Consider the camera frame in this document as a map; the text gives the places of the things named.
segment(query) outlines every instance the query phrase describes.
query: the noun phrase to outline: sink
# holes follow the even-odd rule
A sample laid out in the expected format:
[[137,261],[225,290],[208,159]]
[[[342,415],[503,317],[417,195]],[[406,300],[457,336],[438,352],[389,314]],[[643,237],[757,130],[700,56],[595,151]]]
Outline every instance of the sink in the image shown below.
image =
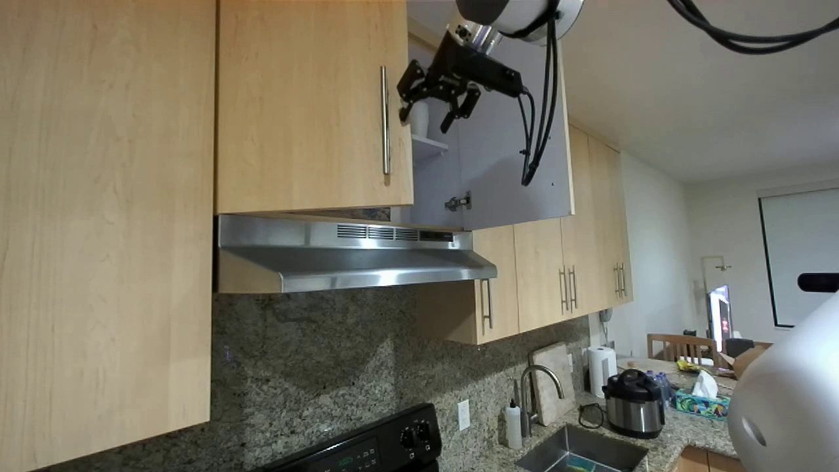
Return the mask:
[[521,456],[516,467],[529,472],[633,472],[645,454],[647,449],[566,425]]

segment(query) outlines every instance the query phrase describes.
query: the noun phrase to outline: wooden cabinet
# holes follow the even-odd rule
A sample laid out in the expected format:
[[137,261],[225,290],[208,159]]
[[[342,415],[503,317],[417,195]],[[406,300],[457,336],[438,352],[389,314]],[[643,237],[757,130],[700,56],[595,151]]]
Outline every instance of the wooden cabinet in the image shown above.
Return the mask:
[[481,284],[417,286],[426,336],[490,344],[566,319],[558,220],[474,230],[474,252],[499,267]]
[[573,129],[574,217],[562,220],[573,314],[633,300],[629,237],[620,151]]
[[624,204],[624,183],[621,183],[621,158],[616,149],[590,138],[590,149],[597,163],[601,197],[597,199],[597,226],[605,244],[604,267],[612,275],[612,290],[605,302],[624,303],[633,300],[633,267],[629,267],[629,233],[628,233],[628,204]]
[[574,170],[574,216],[562,220],[566,303],[563,313],[590,314],[605,306],[604,297],[604,229],[597,226],[597,163],[590,151],[590,138],[573,129],[573,170]]
[[520,332],[563,317],[570,281],[562,264],[558,220],[515,226]]
[[620,273],[629,264],[620,158],[573,129],[573,163],[574,216],[474,230],[474,252],[499,264],[499,279],[417,288],[421,331],[489,344],[629,300],[629,271]]
[[414,201],[403,0],[220,0],[219,212]]
[[515,229],[477,230],[474,252],[494,259],[499,279],[417,286],[421,332],[460,344],[490,344],[520,332]]
[[211,420],[213,0],[0,6],[0,470]]
[[739,459],[709,449],[685,446],[676,459],[676,472],[744,472]]

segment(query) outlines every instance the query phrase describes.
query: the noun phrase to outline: range hood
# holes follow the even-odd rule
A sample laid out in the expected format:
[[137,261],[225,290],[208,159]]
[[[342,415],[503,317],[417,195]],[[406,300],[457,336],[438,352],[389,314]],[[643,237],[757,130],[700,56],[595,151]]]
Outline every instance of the range hood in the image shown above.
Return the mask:
[[300,293],[497,279],[465,230],[219,216],[219,293]]

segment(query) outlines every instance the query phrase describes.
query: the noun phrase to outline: cable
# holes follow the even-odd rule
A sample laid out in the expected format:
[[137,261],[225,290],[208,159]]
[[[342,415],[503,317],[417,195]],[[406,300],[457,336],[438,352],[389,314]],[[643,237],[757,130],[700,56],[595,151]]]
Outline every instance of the cable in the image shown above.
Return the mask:
[[548,22],[548,35],[546,36],[548,36],[548,45],[546,45],[544,108],[540,108],[540,123],[537,123],[535,143],[533,143],[533,137],[529,137],[528,147],[524,147],[529,151],[524,151],[524,163],[521,163],[521,185],[529,185],[535,170],[544,163],[544,155],[546,155],[548,138],[552,138],[552,129],[553,129],[553,113],[557,113],[557,90],[558,90],[557,18]]
[[524,149],[521,149],[521,155],[528,158],[529,155],[529,142],[533,142],[535,99],[533,99],[529,90],[524,90],[521,95],[520,95],[520,113],[521,113],[521,126],[524,126]]
[[687,24],[704,28],[714,43],[718,43],[735,53],[743,53],[743,56],[772,56],[772,53],[793,49],[806,43],[812,43],[820,35],[839,28],[839,18],[833,18],[818,28],[795,32],[795,35],[774,35],[774,36],[736,35],[736,32],[726,32],[726,28],[714,27],[704,15],[704,11],[694,6],[694,0],[670,0],[670,3]]

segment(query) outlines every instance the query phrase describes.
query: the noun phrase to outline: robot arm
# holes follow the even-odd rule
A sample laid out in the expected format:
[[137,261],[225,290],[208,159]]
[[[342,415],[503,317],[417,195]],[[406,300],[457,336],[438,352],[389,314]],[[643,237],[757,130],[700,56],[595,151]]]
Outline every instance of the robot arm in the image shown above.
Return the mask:
[[839,273],[806,273],[802,290],[831,293],[736,379],[729,429],[744,470],[839,465]]
[[535,43],[548,32],[557,39],[574,24],[580,6],[583,0],[457,0],[461,22],[447,32],[427,70],[411,60],[398,81],[401,120],[414,103],[435,98],[448,103],[441,123],[447,133],[457,119],[472,115],[482,90],[521,98],[520,70],[494,60],[494,45],[502,36]]

